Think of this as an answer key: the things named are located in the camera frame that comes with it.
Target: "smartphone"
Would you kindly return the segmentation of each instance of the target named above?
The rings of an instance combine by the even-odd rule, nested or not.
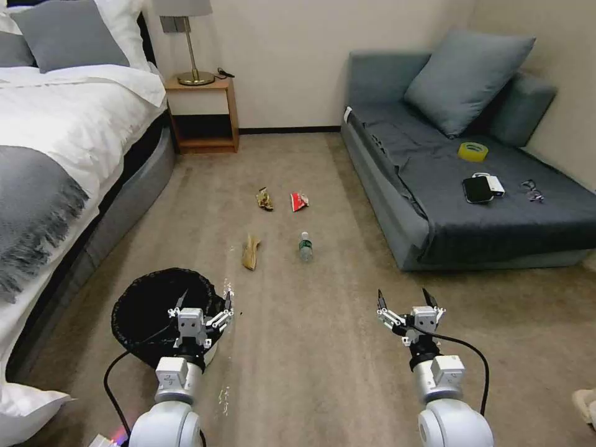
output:
[[[463,182],[466,200],[472,204],[490,202],[494,195],[486,177],[470,177]]]

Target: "trash bin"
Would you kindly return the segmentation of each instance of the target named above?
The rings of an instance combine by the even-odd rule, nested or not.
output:
[[[179,303],[185,292],[186,296]],[[112,310],[112,333],[130,350],[171,322],[168,309],[198,307],[204,315],[215,317],[224,305],[224,299],[215,293],[213,284],[200,273],[181,268],[157,271],[134,280],[118,299]],[[135,348],[132,353],[155,369],[162,357],[176,354],[177,337],[177,326],[172,324],[158,338]],[[216,347],[214,344],[205,353],[206,364]]]

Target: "lamp shade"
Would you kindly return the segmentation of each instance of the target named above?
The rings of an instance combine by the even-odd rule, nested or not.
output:
[[[210,0],[153,0],[159,16],[196,17],[213,13]]]

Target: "blanket fringe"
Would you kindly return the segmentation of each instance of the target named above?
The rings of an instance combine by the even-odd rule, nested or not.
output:
[[[89,196],[71,177],[57,194],[52,212],[31,222],[28,231],[0,257],[0,297],[15,302],[25,285],[38,275],[52,251],[66,239],[70,225],[85,208]]]

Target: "beige carpet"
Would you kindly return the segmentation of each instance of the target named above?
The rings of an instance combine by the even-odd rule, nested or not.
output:
[[[276,210],[257,208],[267,186]],[[293,214],[289,194],[309,209]],[[315,259],[297,253],[310,232]],[[256,271],[240,264],[247,232],[263,239]],[[121,352],[110,330],[115,300],[137,277],[179,266],[237,292],[237,319],[202,384],[209,446],[418,446],[417,403],[404,348],[376,319],[381,288],[408,312],[425,286],[447,308],[441,331],[477,345],[492,381],[487,418],[497,445],[593,446],[571,393],[596,386],[596,274],[582,267],[451,274],[401,273],[339,135],[242,138],[236,155],[179,160],[161,197],[74,300],[28,383],[78,398],[27,446],[86,446],[119,421],[102,376]],[[467,366],[478,408],[482,366]],[[127,358],[114,392],[130,421],[148,410],[156,380]]]

